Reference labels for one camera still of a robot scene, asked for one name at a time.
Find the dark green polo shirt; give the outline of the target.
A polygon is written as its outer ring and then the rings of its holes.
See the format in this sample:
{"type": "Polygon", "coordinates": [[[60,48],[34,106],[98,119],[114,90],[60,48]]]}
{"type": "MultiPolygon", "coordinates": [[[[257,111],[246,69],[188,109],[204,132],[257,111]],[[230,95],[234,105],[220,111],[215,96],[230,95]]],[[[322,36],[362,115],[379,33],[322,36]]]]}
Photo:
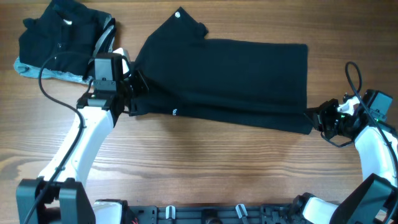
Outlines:
{"type": "Polygon", "coordinates": [[[134,62],[146,85],[131,114],[170,114],[308,134],[305,44],[209,39],[177,9],[134,62]]]}

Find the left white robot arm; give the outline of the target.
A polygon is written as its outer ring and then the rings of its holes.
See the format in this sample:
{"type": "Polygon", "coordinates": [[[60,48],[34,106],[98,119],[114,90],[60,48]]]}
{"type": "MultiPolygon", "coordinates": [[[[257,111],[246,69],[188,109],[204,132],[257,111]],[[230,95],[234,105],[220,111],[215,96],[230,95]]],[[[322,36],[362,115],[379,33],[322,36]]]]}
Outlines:
{"type": "Polygon", "coordinates": [[[125,200],[90,203],[85,185],[94,159],[131,96],[123,72],[100,69],[73,108],[75,120],[53,159],[16,190],[21,223],[135,223],[125,200]]]}

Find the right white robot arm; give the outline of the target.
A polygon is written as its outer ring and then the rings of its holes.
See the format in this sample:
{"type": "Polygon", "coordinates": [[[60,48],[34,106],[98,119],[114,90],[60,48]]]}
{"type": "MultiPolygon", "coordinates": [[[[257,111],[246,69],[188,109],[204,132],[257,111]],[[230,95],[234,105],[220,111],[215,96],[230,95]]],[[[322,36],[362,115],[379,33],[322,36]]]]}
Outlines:
{"type": "Polygon", "coordinates": [[[288,217],[309,223],[397,223],[397,131],[386,120],[392,97],[367,90],[362,98],[332,99],[306,115],[322,138],[349,139],[358,152],[362,183],[339,205],[305,193],[295,198],[288,217]],[[379,212],[385,212],[383,220],[379,212]]]}

